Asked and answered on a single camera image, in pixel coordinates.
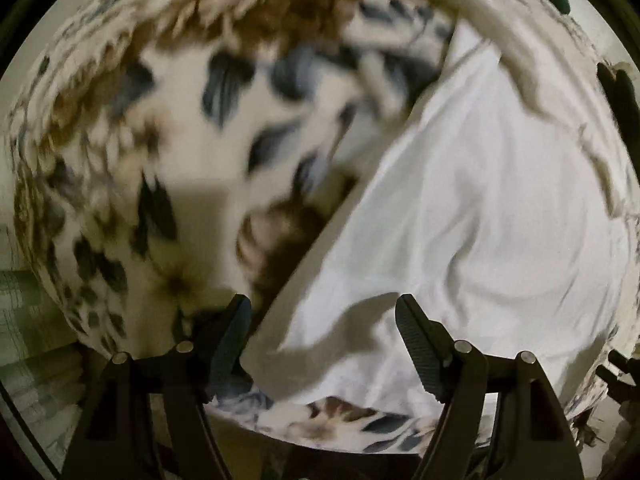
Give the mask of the white cloth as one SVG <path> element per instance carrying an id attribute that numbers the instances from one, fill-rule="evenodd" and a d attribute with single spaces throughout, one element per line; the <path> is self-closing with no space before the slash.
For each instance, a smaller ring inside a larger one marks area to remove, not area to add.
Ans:
<path id="1" fill-rule="evenodd" d="M 319 237 L 242 367 L 276 401 L 436 415 L 396 327 L 409 294 L 481 352 L 533 352 L 568 396 L 630 258 L 584 151 L 526 110 L 496 45 L 460 23 L 420 117 Z"/>

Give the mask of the grey-green striped curtain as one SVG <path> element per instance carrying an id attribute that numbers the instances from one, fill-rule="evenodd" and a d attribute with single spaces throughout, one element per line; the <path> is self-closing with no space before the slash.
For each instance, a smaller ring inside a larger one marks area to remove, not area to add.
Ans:
<path id="1" fill-rule="evenodd" d="M 1 382 L 17 409 L 13 415 L 2 404 L 1 414 L 28 457 L 39 458 L 20 420 L 58 469 L 85 393 L 75 342 L 63 313 L 30 272 L 1 272 Z"/>

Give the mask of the black folded garment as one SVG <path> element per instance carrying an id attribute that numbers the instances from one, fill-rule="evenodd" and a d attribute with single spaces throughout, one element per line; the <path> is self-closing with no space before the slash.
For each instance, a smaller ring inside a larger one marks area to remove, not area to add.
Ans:
<path id="1" fill-rule="evenodd" d="M 640 116 L 634 85 L 624 70 L 610 70 L 599 63 L 597 75 L 616 119 L 630 159 L 639 168 Z"/>

